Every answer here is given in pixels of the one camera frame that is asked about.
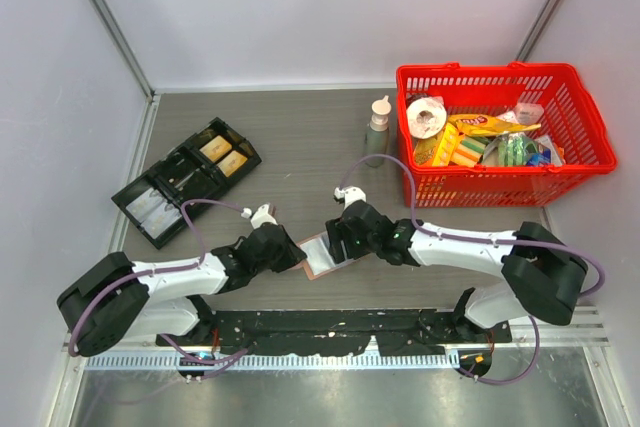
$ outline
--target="white wall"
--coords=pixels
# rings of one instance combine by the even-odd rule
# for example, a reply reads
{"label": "white wall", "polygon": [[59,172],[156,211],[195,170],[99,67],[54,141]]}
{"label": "white wall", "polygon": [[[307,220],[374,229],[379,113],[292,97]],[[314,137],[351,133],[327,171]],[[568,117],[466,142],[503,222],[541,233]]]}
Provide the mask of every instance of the white wall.
{"label": "white wall", "polygon": [[549,213],[563,241],[588,249],[607,268],[607,284],[594,300],[635,402],[640,392],[639,33],[640,0],[565,0],[531,59],[578,68],[618,156],[616,172],[558,200]]}
{"label": "white wall", "polygon": [[544,0],[107,0],[163,89],[393,82],[406,63],[507,63]]}
{"label": "white wall", "polygon": [[88,0],[0,0],[0,412],[40,425],[56,298],[104,253],[144,110]]}

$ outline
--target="white roll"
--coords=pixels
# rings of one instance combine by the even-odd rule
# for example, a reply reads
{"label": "white roll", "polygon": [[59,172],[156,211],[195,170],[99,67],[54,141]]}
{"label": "white roll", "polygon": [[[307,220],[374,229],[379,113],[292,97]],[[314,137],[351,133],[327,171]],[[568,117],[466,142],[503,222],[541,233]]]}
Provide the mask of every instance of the white roll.
{"label": "white roll", "polygon": [[407,109],[409,132],[416,139],[428,139],[440,132],[447,122],[442,97],[424,97]]}

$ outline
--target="yellow snack bag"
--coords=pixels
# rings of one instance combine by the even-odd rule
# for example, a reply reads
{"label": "yellow snack bag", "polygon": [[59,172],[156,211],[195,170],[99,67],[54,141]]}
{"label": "yellow snack bag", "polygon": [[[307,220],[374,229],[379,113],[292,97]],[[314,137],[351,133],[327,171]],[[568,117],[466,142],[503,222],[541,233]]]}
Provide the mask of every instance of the yellow snack bag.
{"label": "yellow snack bag", "polygon": [[494,137],[506,133],[528,132],[540,128],[540,124],[513,124],[485,114],[450,115],[447,121],[454,124],[460,132],[469,137]]}

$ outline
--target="red basket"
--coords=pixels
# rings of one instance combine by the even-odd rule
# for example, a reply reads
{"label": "red basket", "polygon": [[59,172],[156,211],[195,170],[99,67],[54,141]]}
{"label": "red basket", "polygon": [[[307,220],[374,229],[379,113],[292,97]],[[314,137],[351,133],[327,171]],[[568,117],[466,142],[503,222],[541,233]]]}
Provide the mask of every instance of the red basket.
{"label": "red basket", "polygon": [[[543,206],[617,165],[593,99],[568,64],[511,63],[505,67],[405,65],[397,71],[398,152],[416,181],[417,207]],[[550,134],[564,148],[566,165],[544,167],[425,167],[413,160],[407,97],[442,96],[449,114],[499,115],[517,102],[545,112],[537,135]],[[403,174],[404,198],[411,201]]]}

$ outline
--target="gray bottle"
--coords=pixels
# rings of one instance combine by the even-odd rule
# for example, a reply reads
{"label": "gray bottle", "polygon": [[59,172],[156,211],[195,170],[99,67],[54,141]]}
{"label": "gray bottle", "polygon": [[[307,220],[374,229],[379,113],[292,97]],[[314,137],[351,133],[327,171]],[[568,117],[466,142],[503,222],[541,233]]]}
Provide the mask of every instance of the gray bottle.
{"label": "gray bottle", "polygon": [[[376,100],[371,104],[373,115],[367,126],[367,135],[364,139],[364,155],[386,154],[389,147],[389,114],[391,113],[391,104],[389,96],[385,95],[384,99]],[[380,167],[384,159],[375,157],[367,160],[369,167]]]}

